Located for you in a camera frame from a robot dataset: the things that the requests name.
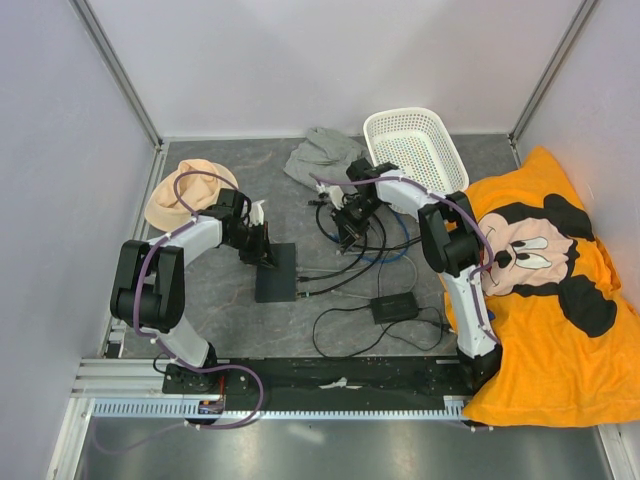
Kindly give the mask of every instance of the plastic laundry basket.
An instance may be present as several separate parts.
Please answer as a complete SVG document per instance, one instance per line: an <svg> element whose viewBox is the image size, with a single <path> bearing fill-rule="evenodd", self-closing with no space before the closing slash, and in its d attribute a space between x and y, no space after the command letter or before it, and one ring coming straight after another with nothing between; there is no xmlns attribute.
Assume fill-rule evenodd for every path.
<svg viewBox="0 0 640 480"><path fill-rule="evenodd" d="M364 122L364 136L374 165L391 162L435 192L449 194L469 186L460 155L442 120L431 110L398 108L375 113Z"/></svg>

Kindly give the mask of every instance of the cable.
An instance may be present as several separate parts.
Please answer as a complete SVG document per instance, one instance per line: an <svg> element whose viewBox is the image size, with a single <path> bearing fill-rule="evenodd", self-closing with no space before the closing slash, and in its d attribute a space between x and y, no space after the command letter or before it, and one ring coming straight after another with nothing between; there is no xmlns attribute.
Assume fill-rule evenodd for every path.
<svg viewBox="0 0 640 480"><path fill-rule="evenodd" d="M228 186L230 186L232 189L234 190L238 190L238 186L234 185L233 183L231 183L229 180L227 180L226 178L216 174L216 173L211 173L211 172L205 172L204 170L190 170L188 172L183 172L180 175L178 175L176 177L176 179L173 181L173 193L176 196L176 198L178 199L178 202L180 202L180 205L182 205L184 208L187 209L187 211L193 215L194 217L198 216L198 212L196 212L193 208L191 208L189 206L189 204L187 202L185 202L182 198L182 195L180 194L180 192L178 191L178 184L180 183L180 180L182 180L184 177L188 177L190 175L205 175L207 177L213 177L213 178L217 178L218 180L222 180L224 183L226 183ZM248 210L251 210L251 205L248 204L247 205Z"/></svg>
<svg viewBox="0 0 640 480"><path fill-rule="evenodd" d="M378 297L380 296L380 274L382 273L382 267L384 267L384 259L382 262L380 262L380 268L378 269L378 277L376 279L376 283L378 285Z"/></svg>
<svg viewBox="0 0 640 480"><path fill-rule="evenodd" d="M494 259L495 259L494 258L494 254L493 254L493 250L491 249L491 245L489 244L489 241L487 240L487 237L482 233L482 230L480 230L480 227L475 222L475 220L473 218L471 218L471 216L467 212L465 212L462 207L460 207L456 203L448 200L447 198L441 197L440 195L437 195L435 193L430 192L425 186L421 185L420 183L416 182L415 180L412 180L412 179L410 179L408 177L404 177L404 176L402 176L402 177L385 176L385 177L370 178L370 179L367 179L367 180L358 180L358 181L355 181L355 182L338 182L338 181L335 181L335 180L328 180L328 179L320 178L317 175L314 175L312 173L310 173L309 175L311 176L311 178L313 178L319 184L324 183L324 184L327 184L327 185L357 186L357 185L367 185L369 183L391 182L391 181L406 182L409 185L413 185L414 187L416 187L420 191L424 192L429 197L433 198L434 200L437 200L439 202L444 203L449 208L451 208L451 209L455 210L456 212L458 212L460 214L460 216L471 226L471 228L473 229L473 231L478 236L478 238L480 239L480 241L484 245L485 249L487 250L487 257L488 257L487 258L487 263L484 264L484 265L480 265L478 268L474 269L469 274L469 281L472 284L475 285L476 284L476 280L474 279L474 277L476 275L478 275L479 273L489 269L493 265L493 262L494 262ZM480 300L478 299L478 294L476 292L476 289L475 288L471 288L471 293L472 293L472 296L473 296L473 303L474 303L474 306L475 306L475 309L476 309L476 316L478 317L478 323L480 325L480 328L487 334L487 336L489 338L491 338L497 344L500 344L500 339L492 332L490 324L487 324L484 321L484 317L482 316L482 308L480 307Z"/></svg>
<svg viewBox="0 0 640 480"><path fill-rule="evenodd" d="M244 197L244 206L246 207L247 211L245 212L245 214L242 216L242 221L244 223L248 223L249 222L249 216L251 215L251 199L247 196Z"/></svg>
<svg viewBox="0 0 640 480"><path fill-rule="evenodd" d="M413 260L411 260L411 257L409 257L408 255L404 255L402 257L402 259L406 260L407 262L409 262L411 264L411 266L413 267L413 281L411 282L411 286L407 290L407 291L411 292L411 291L413 291L413 289L416 287L416 285L418 283L418 266L415 264L415 262ZM341 292L340 290L334 290L331 293L333 293L335 295L339 295L339 296L365 298L367 300L371 300L372 298L374 298L374 297L365 297L364 295L349 294L349 293L346 293L346 292Z"/></svg>
<svg viewBox="0 0 640 480"><path fill-rule="evenodd" d="M320 210L322 209L322 207L324 206L324 203L319 203L316 207L316 225L318 225L318 230L320 230L320 233L322 233L322 235L324 235L325 237L327 237L329 240L331 240L333 243L339 243L338 239L336 237L334 237L333 235L331 235L329 232L327 232L325 230L325 228L322 226L322 223L320 223ZM396 245L394 247L389 247L389 248L385 248L385 247L370 247L367 245L352 245L353 248L363 248L366 247L367 250L372 250L372 251L378 251L378 250L382 250L382 251L393 251L393 250L403 250L405 248L411 247L412 245L415 245L416 243L419 243L421 240L420 237L416 237L416 238L412 238L410 240L407 240L404 243L401 243L399 245Z"/></svg>
<svg viewBox="0 0 640 480"><path fill-rule="evenodd" d="M419 318L412 318L412 319L407 319L407 320L398 320L397 322L393 322L390 323L389 325L387 325L383 330L382 333L380 334L380 336L378 336L378 338L376 339L375 342L373 342L371 345L369 345L366 348L363 348L361 350L358 350L357 352L354 353L350 353L349 355L343 355L343 356L331 356L331 355L327 355L326 353L324 353L322 350L320 350L320 347L318 347L318 343L316 342L316 327L318 325L318 322L320 321L320 319L325 316L327 313L330 312L357 312L359 310L364 310L365 308L370 308L369 304L367 305L362 305L361 307L355 307L355 308L330 308L329 310L325 310L324 312L322 312L318 318L316 318L315 322L313 322L313 330L312 330L312 336L311 336L311 340L313 341L313 348L315 348L316 352L318 352L318 355L320 355L323 358L327 358L329 360L344 360L347 358L353 358L357 355L361 355L363 353L368 352L369 350L371 350L372 348L374 348L376 345L378 345L382 339L384 338L385 335L387 335L388 331L390 329L392 329L394 326L400 324L400 323L404 323L404 322L420 322L423 321L422 319ZM438 341L431 347L427 348L427 349L423 349L422 347L419 347L417 345L414 345L416 348L418 348L419 350L423 351L423 352L428 352L429 350L433 350L434 348L436 348L440 342L442 341L442 337L443 337L443 331L442 328L440 329L440 337L438 338Z"/></svg>
<svg viewBox="0 0 640 480"><path fill-rule="evenodd" d="M389 207L389 211L391 213L393 213L393 216L396 217L396 220L398 221L398 224L400 224L400 228L402 228L402 231L404 233L404 239L406 241L405 243L409 243L409 241L411 240L411 236L409 235L409 230L407 229L407 226L404 224L404 220L402 220L402 217L400 217L400 215L398 215L397 212L394 212L393 210L391 210L391 207ZM390 252L390 251L388 251L387 255L384 256L384 258L382 259L382 262L380 262L380 263L393 263L393 262L396 262L396 261L400 260L402 257L404 257L407 254L408 251L409 251L409 247L406 246L404 248L404 250L402 250L400 253L398 253L395 257L387 259L387 255ZM374 261L374 259L370 258L370 257L362 257L362 259L364 261L366 261L366 262L373 262Z"/></svg>
<svg viewBox="0 0 640 480"><path fill-rule="evenodd" d="M378 226L380 227L380 231L382 232L382 243L383 243L383 246L386 246L386 243L387 243L387 231L385 230L384 225L382 224L380 219L377 219L377 222L378 222ZM380 252L378 253L378 256L376 257L376 260L379 260L380 257L382 257L382 254L383 254L383 252L382 252L382 250L380 250ZM337 283L337 284L335 284L335 285L333 285L331 287L323 288L322 290L317 290L315 292L298 292L298 296L301 297L301 298L306 298L306 297L315 297L317 295L322 295L322 294L325 294L325 293L329 293L332 290L335 290L336 288L340 288L343 285L346 285L347 283L355 280L359 276L364 275L367 271L371 270L374 265L375 265L375 263L370 263L365 268L363 268L362 270L357 272L355 275L352 275L351 277L347 278L346 280L343 280L342 282Z"/></svg>
<svg viewBox="0 0 640 480"><path fill-rule="evenodd" d="M347 252L345 253L345 255L358 255L357 253L350 253ZM367 268L366 266L364 267L358 267L358 268L351 268L349 269L350 272L359 272L360 270L364 270L365 268ZM314 267L298 267L298 273L302 273L302 272L325 272L325 273L335 273L335 272L340 272L341 270L338 270L337 268L314 268Z"/></svg>
<svg viewBox="0 0 640 480"><path fill-rule="evenodd" d="M395 338L396 340L401 340L404 343L406 343L408 345L411 345L414 348L417 348L421 352L427 353L427 352L430 352L431 350L433 350L434 348L436 348L438 345L440 345L440 342L442 341L442 337L444 336L444 330L445 330L445 328L444 328L444 319L442 318L442 313L440 312L440 310L438 310L435 307L425 307L425 308L421 308L420 310L434 310L438 314L438 318L440 320L439 324L435 324L435 322L433 322L431 320L428 320L428 319L421 320L422 322L425 322L425 323L428 323L430 325L433 325L434 327L438 327L438 329L440 330L440 336L438 337L438 341L432 347L424 348L424 347L421 347L419 345L416 345L415 343L413 343L410 340L407 340L406 338L398 337L396 335L392 335L388 331L385 332L385 333L387 334L388 337Z"/></svg>
<svg viewBox="0 0 640 480"><path fill-rule="evenodd" d="M160 370L160 369L158 368L158 360L160 360L160 357L161 357L162 355L164 355L165 357L167 356L167 354L166 354L166 353L164 353L164 352L160 352L158 355L156 355L156 358L154 358L154 359L153 359L152 367L153 367L153 369L154 369L156 372L158 372L158 373L160 373L160 374L162 374L162 375L165 375L165 374L167 373L167 371L166 371L166 370Z"/></svg>
<svg viewBox="0 0 640 480"><path fill-rule="evenodd" d="M312 281L315 281L315 280L326 280L327 278L337 277L339 275L342 275L343 273L348 272L351 269L351 267L354 267L364 257L364 254L366 252L366 245L367 245L367 232L364 233L364 244L365 244L365 248L362 249L362 251L358 254L356 259L353 262L351 262L349 265L344 267L343 269L336 270L336 271L328 273L326 275L319 275L317 277L307 277L306 275L303 275L303 276L298 277L298 281L299 282L312 282Z"/></svg>
<svg viewBox="0 0 640 480"><path fill-rule="evenodd" d="M258 390L259 390L258 402L257 402L256 406L254 407L254 409L246 417L244 417L244 418L242 418L242 419L240 419L238 421L235 421L235 422L232 422L232 423L228 423L228 424L200 425L199 426L199 428L204 428L204 429L207 429L207 430L228 430L228 429L237 428L237 427L241 427L241 426L247 425L248 423L250 423L253 420L253 418L260 411L260 408L262 407L262 404L264 402L264 385L262 384L262 380L260 379L258 374L256 372L254 372L253 370L251 370L250 368L245 367L243 365L227 364L227 365L220 365L220 366L217 366L217 367L210 367L210 368L199 368L199 367L196 367L195 365L190 365L189 363L185 362L181 358L178 358L176 355L174 355L173 352L162 342L162 340L155 333L145 333L140 329L140 300L142 298L142 289L143 289L143 286L144 286L144 280L147 277L147 272L149 271L149 265L151 264L151 260L153 259L153 256L158 251L158 249L162 245L164 245L167 241L169 241L172 237L175 237L175 236L180 235L181 233L185 232L186 230L191 228L193 225L195 225L197 223L197 221L198 221L197 212L195 212L195 210L193 210L182 199L182 196L180 195L180 192L178 191L178 182L182 178L184 178L184 177L186 177L188 175L205 175L205 176L214 177L214 178L217 178L219 180L224 181L225 183L227 183L228 185L233 187L234 190L237 190L237 187L235 185L233 185L226 178L223 178L220 175L217 175L215 173L205 172L205 171L202 171L202 170L192 170L192 171L189 171L189 172L184 172L184 173L181 173L180 175L178 175L176 177L176 179L175 179L175 181L173 183L173 192L175 193L176 198L178 199L178 201L189 212L191 212L193 217L185 225L182 225L181 227L177 228L173 232L170 232L170 233L167 233L167 234L163 235L151 247L151 249L149 250L149 253L145 257L144 261L142 262L142 267L140 269L140 274L138 276L138 281L136 283L136 291L135 291L135 296L134 296L134 300L133 300L133 329L134 329L134 331L136 332L137 335L142 336L142 337L146 337L146 338L150 338L152 343L156 343L162 349L162 351L165 354L167 354L167 356L169 357L169 359L170 359L170 361L172 363L178 363L181 366L183 366L184 368L187 368L187 369L191 370L192 372L200 373L200 374L208 374L208 373L216 373L216 372L222 372L222 371L227 371L227 370L239 370L239 371L243 371L245 373L248 373L249 375L251 375L251 377L253 377L253 379L256 381L256 383L258 385Z"/></svg>

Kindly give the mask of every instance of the orange hat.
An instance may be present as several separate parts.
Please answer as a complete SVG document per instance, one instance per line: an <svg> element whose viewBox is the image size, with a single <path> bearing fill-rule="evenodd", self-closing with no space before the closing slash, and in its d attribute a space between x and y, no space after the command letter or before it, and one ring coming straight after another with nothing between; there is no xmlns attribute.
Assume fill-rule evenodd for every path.
<svg viewBox="0 0 640 480"><path fill-rule="evenodd" d="M168 175L153 190L144 211L144 218L159 230L169 232L189 221L191 214L178 201L173 191L173 183L178 175L193 170L203 170L220 175L236 187L238 181L226 167L203 159L183 160L178 169ZM213 205L221 188L230 188L224 181L208 175L189 175L180 179L178 192L182 199L194 210L202 210Z"/></svg>

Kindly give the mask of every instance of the gray mat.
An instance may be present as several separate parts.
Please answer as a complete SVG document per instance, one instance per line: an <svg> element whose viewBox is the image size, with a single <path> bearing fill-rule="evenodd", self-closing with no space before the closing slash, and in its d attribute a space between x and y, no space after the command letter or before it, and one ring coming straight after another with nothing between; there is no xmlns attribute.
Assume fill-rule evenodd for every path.
<svg viewBox="0 0 640 480"><path fill-rule="evenodd" d="M313 192L289 178L282 168L302 139L216 140L171 143L164 175L187 158L205 158L228 166L236 175L240 189L253 201L265 199L265 214L273 242L295 242L298 264L307 267L343 267L350 257L336 256L335 246L317 230L314 208L307 201ZM454 136L470 181L500 175L515 169L515 161L506 135ZM387 227L389 244L404 238L393 216L381 211ZM418 233L417 224L404 216L411 236ZM325 212L323 222L332 225ZM409 256L419 268L414 292L420 306L442 308L443 288L426 264L419 245ZM376 295L378 268L345 287L345 291L365 296ZM405 291L413 279L408 262L402 260L385 265L381 275L383 294ZM366 300L326 294L293 303L256 304L253 300L255 267L245 266L234 250L226 247L206 252L186 272L186 315L194 327L216 347L221 357L244 356L315 356L311 343L311 327L315 318L331 307L356 307ZM332 280L313 282L313 289L333 285ZM351 314L327 315L318 327L318 343L325 351L344 355L372 343L380 327L373 324L371 314L364 310ZM428 324L410 322L394 328L422 347L433 345L438 331ZM432 354L453 353L455 336L446 335ZM137 338L131 331L125 335L123 356L150 358L157 347ZM371 355L416 355L420 351L396 339L385 338Z"/></svg>

